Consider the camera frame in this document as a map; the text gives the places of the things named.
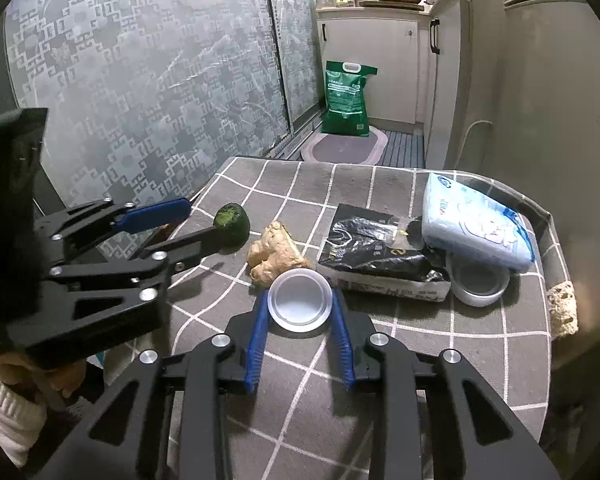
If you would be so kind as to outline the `operator left hand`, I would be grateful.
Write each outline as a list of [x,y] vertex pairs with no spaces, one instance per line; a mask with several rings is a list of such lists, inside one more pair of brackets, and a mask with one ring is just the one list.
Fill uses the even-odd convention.
[[86,376],[87,360],[79,360],[52,370],[43,370],[28,356],[18,352],[0,355],[0,379],[3,384],[32,400],[38,393],[50,403],[68,400],[76,393]]

